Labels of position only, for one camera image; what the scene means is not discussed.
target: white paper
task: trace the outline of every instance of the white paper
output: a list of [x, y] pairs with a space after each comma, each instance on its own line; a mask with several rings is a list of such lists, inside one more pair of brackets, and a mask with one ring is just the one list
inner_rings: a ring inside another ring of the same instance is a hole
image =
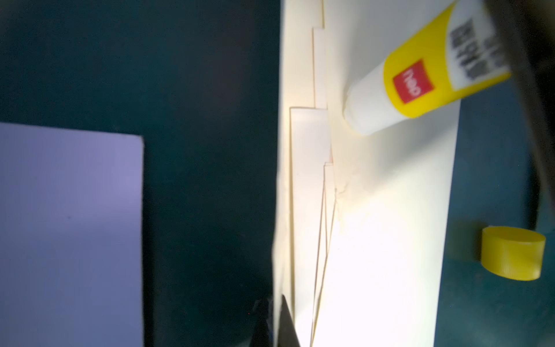
[[[279, 321], [281, 295], [294, 311], [292, 296], [291, 133], [290, 108], [314, 107], [312, 29], [323, 25], [321, 0], [285, 0], [281, 7], [279, 155], [276, 185], [276, 228], [272, 249], [274, 321]], [[274, 324], [274, 336], [278, 334]]]
[[323, 28], [312, 30], [314, 47], [314, 106], [327, 108], [326, 98], [326, 41]]
[[0, 345], [143, 345], [143, 141], [0, 123]]
[[291, 109], [294, 322], [301, 347], [310, 345], [324, 163], [330, 154], [327, 111]]
[[318, 235], [318, 256], [316, 260], [316, 281], [314, 288], [314, 306], [312, 308], [312, 332], [311, 338], [314, 336], [314, 324], [318, 314], [317, 306], [320, 299], [322, 289], [322, 280], [324, 279], [324, 267], [327, 259], [327, 242], [326, 242], [326, 192], [322, 197], [322, 210], [320, 218], [320, 233]]
[[335, 209], [335, 175], [334, 165], [326, 163], [324, 166], [324, 185], [326, 194], [326, 250], [330, 250], [331, 223]]
[[331, 237], [317, 347], [433, 346], [458, 103], [367, 137], [342, 112], [349, 86], [450, 3], [324, 0], [341, 230]]

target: yellow cap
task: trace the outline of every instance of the yellow cap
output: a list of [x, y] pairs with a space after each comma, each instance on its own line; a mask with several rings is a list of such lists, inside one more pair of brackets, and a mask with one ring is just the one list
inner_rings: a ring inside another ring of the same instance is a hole
[[542, 272], [546, 237], [531, 230], [487, 227], [482, 230], [482, 265], [496, 275], [531, 281]]

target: black object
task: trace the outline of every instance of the black object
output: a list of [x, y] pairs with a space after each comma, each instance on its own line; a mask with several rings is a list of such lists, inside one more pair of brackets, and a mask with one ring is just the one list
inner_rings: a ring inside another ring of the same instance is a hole
[[272, 339], [273, 333], [273, 311], [274, 302], [272, 299], [264, 299], [257, 301], [253, 313], [258, 315], [258, 321], [254, 326], [253, 336], [250, 339], [250, 347], [272, 347], [274, 345]]
[[285, 300], [283, 295], [281, 296], [281, 314], [277, 344], [277, 347], [300, 347], [287, 300]]
[[555, 212], [555, 6], [486, 0], [518, 87], [538, 173]]

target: white card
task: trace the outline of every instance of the white card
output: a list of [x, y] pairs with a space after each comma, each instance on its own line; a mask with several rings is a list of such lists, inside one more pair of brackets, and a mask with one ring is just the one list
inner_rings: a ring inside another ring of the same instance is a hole
[[322, 210], [320, 218], [320, 234], [318, 236], [318, 256], [316, 258], [316, 281], [314, 287], [314, 307], [312, 308], [312, 332], [311, 339], [314, 336], [314, 323], [318, 314], [318, 302], [322, 289], [322, 280], [324, 278], [324, 267], [327, 258], [327, 232], [326, 232], [326, 192], [322, 196]]
[[319, 346], [433, 346], [458, 102], [366, 137], [343, 110], [352, 84], [451, 2], [324, 0], [341, 234], [332, 231]]
[[329, 252], [331, 242], [332, 217], [335, 209], [335, 175], [333, 163], [324, 166], [324, 185], [326, 194], [326, 249]]
[[337, 275], [336, 273], [341, 271], [342, 266], [351, 266], [351, 264], [339, 264], [336, 261], [338, 256], [338, 252], [340, 252], [340, 248], [342, 246], [342, 235], [339, 232], [340, 223], [339, 219], [336, 217], [336, 212], [333, 211], [332, 215], [333, 224], [332, 224], [332, 234], [334, 235], [334, 242], [331, 243], [331, 247], [328, 250], [328, 254], [326, 257], [326, 266], [324, 268], [324, 275], [322, 277], [322, 287], [320, 296], [318, 298], [318, 302], [315, 304], [317, 307], [316, 318], [314, 321], [314, 327], [312, 332], [312, 342], [311, 347], [327, 347], [332, 346], [330, 345], [328, 336], [329, 334], [333, 334], [333, 330], [336, 326], [339, 326], [337, 323], [338, 321], [344, 321], [346, 324], [350, 322], [350, 318], [338, 319], [335, 312], [340, 312], [337, 307], [334, 305], [340, 305], [342, 301], [342, 292], [337, 289], [337, 286], [334, 284], [334, 280], [336, 280]]
[[142, 346], [139, 136], [0, 123], [0, 345]]
[[327, 108], [324, 28], [312, 29], [312, 52], [314, 55], [314, 106], [316, 108]]
[[327, 111], [291, 109], [294, 322], [301, 347], [310, 345], [324, 163], [330, 155]]

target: light purple board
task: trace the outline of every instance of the light purple board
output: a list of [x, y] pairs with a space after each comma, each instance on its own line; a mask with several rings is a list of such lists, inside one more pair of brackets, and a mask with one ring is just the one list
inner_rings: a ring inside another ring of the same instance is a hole
[[0, 123], [0, 346], [143, 345], [143, 141]]

